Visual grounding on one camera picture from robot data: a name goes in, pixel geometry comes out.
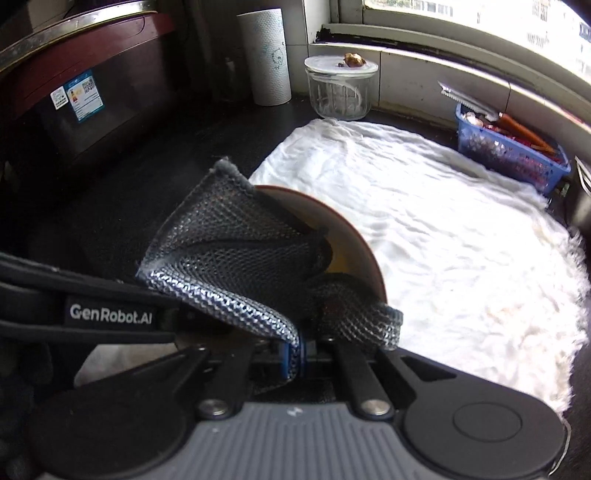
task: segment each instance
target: glass jar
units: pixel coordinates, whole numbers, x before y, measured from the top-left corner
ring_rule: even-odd
[[[343,57],[319,55],[305,61],[310,103],[318,115],[338,120],[359,120],[369,112],[369,81],[378,65],[367,61],[348,67]]]

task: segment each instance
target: bowl rim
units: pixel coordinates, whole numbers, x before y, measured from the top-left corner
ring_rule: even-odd
[[[386,294],[386,285],[384,283],[384,275],[382,274],[382,270],[379,267],[378,261],[376,260],[375,255],[372,252],[371,248],[369,247],[368,243],[365,241],[365,238],[363,238],[361,233],[359,233],[359,231],[353,226],[353,224],[351,224],[351,222],[349,222],[344,216],[342,216],[339,212],[337,212],[331,206],[325,204],[324,202],[321,202],[320,200],[314,198],[311,195],[308,195],[307,193],[300,192],[299,190],[294,190],[289,187],[282,187],[279,185],[267,185],[267,184],[255,185],[255,188],[258,190],[261,190],[263,192],[265,190],[279,190],[281,192],[295,193],[296,195],[299,195],[307,200],[312,200],[314,203],[316,203],[320,207],[323,207],[324,209],[329,210],[330,212],[332,212],[332,214],[337,216],[345,224],[345,226],[349,230],[351,230],[355,234],[355,236],[361,241],[363,248],[365,248],[365,250],[369,254],[369,258],[371,259],[373,266],[375,267],[376,271],[379,272],[379,282],[378,283],[380,286],[380,291],[375,291],[371,285],[368,285],[368,287],[371,288],[372,290],[374,290],[374,293],[378,296],[378,298],[381,301],[383,301],[386,304],[388,303],[388,295]]]

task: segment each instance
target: gray mesh fabric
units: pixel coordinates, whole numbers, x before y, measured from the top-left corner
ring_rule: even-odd
[[[218,161],[156,234],[138,278],[256,335],[287,342],[297,373],[297,326],[393,348],[401,313],[348,275],[323,274],[332,252],[315,231]]]
[[[310,288],[321,302],[321,335],[388,350],[397,347],[402,312],[378,301],[362,282],[350,275],[326,274]]]

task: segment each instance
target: bowl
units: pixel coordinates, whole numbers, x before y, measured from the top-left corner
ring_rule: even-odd
[[[278,201],[308,226],[328,229],[333,258],[329,273],[347,273],[362,280],[384,303],[386,286],[373,252],[361,234],[341,214],[305,193],[275,185],[256,185],[256,189]]]

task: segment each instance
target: ribbed gray surface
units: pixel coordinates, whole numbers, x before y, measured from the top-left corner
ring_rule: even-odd
[[[344,404],[249,403],[234,418],[200,423],[183,450],[142,480],[441,480],[392,427]]]

